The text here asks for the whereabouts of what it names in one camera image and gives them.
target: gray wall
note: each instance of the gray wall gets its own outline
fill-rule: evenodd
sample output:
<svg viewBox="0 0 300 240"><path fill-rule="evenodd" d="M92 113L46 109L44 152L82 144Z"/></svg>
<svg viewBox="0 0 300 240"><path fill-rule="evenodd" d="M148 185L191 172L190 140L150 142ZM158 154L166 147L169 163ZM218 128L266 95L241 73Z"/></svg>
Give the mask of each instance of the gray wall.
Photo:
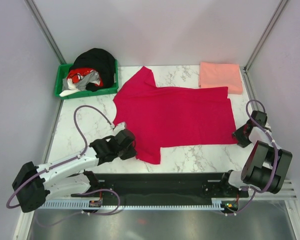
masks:
<svg viewBox="0 0 300 240"><path fill-rule="evenodd" d="M288 176L300 200L300 0L289 1L250 76L276 141L293 154Z"/></svg>
<svg viewBox="0 0 300 240"><path fill-rule="evenodd" d="M68 63L97 46L121 66L152 66L246 64L280 0L34 2Z"/></svg>
<svg viewBox="0 0 300 240"><path fill-rule="evenodd" d="M12 239L20 209L6 209L22 164L39 164L49 139L59 62L23 0L0 0L0 240Z"/></svg>

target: marble table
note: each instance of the marble table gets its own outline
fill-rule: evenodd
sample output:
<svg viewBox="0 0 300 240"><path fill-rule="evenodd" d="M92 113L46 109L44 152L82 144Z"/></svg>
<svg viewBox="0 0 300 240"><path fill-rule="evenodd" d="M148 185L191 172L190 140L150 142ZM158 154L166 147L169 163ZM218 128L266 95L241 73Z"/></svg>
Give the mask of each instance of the marble table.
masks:
<svg viewBox="0 0 300 240"><path fill-rule="evenodd" d="M121 87L141 66L119 67L118 77ZM158 87L198 88L199 66L148 66L153 71ZM248 116L245 106L249 100L246 87L243 94L229 94L236 128L241 127ZM68 99L63 105L54 132L48 162L53 162L71 155L84 147L84 142L76 130L73 113L81 105L92 105L101 110L111 121L116 116L113 102L115 94ZM109 124L101 115L90 108L83 108L77 114L78 125L86 136L88 143L111 134ZM252 145L241 148L238 145L192 145L161 148L161 164L153 165L134 158L115 159L90 169L95 173L208 173L239 171L246 163Z"/></svg>

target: purple cable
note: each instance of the purple cable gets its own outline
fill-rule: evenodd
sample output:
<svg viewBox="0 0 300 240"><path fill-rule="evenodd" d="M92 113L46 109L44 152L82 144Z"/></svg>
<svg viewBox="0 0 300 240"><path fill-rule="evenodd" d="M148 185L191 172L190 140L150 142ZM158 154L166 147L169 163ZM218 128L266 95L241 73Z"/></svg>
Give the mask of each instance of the purple cable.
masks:
<svg viewBox="0 0 300 240"><path fill-rule="evenodd" d="M82 131L80 130L80 128L79 128L79 126L78 126L78 123L77 123L77 118L76 118L78 110L80 110L80 109L82 109L82 108L91 108L91 109L96 110L98 113L100 113L100 114L105 118L105 120L106 120L110 125L112 125L112 123L111 123L110 120L106 117L106 115L104 115L103 112L101 112L101 111L100 111L99 109L97 109L96 107L90 106L90 105L81 105L81 106L77 107L77 108L75 109L74 113L73 113L73 121L74 121L74 125L75 125L76 129L78 130L80 136L82 137L82 139L83 139L83 141L84 141L84 149L83 149L83 151L80 153L80 156L82 156L82 155L87 151L87 149L88 149L88 141L87 141L87 139L85 138L85 136L84 136L84 134L82 133ZM67 164L67 163L69 163L69 162L71 162L71 161L73 161L73 160L76 160L76 159L78 159L78 156L74 156L74 157L69 158L69 159L67 159L67 160L64 160L64 161L62 161L62 162L60 162L60 163L58 163L58 164L52 165L49 169L52 170L52 169L54 169L54 168L56 168L56 167L59 167L59 166L61 166L61 165L63 165L63 164ZM47 171L46 169L44 169L44 170L42 170L42 171L36 173L35 175L33 175L32 177L30 177L29 179L27 179L27 180L26 180L23 184L21 184L21 185L15 190L15 192L9 197L9 199L8 199L8 201L6 202L6 205L5 205L5 206L6 206L8 209L15 209L15 208L19 207L20 204L13 205L13 206L10 205L12 199L14 199L14 197L20 192L20 190L21 190L24 186L26 186L28 183L30 183L33 179L35 179L36 177L39 177L41 174L47 173L47 172L48 172L48 171Z"/></svg>
<svg viewBox="0 0 300 240"><path fill-rule="evenodd" d="M117 203L117 205L116 205L116 208L115 208L114 210L112 210L112 211L105 212L105 213L101 213L101 212L91 212L90 214L91 214L91 215L99 215L99 216L109 216L109 215L112 215L112 214L116 213L116 211L118 210L118 208L119 208L120 205L121 205L121 201L120 201L119 195L118 195L115 191L113 191L113 190L110 190L110 189L99 189L99 190L95 190L95 191L90 191L90 192L80 193L80 194L77 194L77 195L85 196L85 195L90 195L90 194L94 194L94 193L98 193L98 192L110 192L110 193L114 194L114 195L117 197L117 199L118 199L118 203ZM77 212L75 212L75 213L73 213L73 214L70 214L69 216L66 216L65 218L63 218L63 219L61 219L61 220L59 220L59 221L56 221L55 223L49 224L49 225L44 225L44 224L40 223L40 222L38 221L38 218L37 218L37 215L36 215L36 214L34 214L34 220L35 220L35 222L36 222L40 227L42 227L42 228L50 228L50 227L53 227L53 226L55 226L55 225L57 225L57 224L59 224L59 223L65 221L65 220L67 220L67 219L73 217L73 216L79 215L79 214L81 214L81 213L82 213L81 211L77 211Z"/></svg>

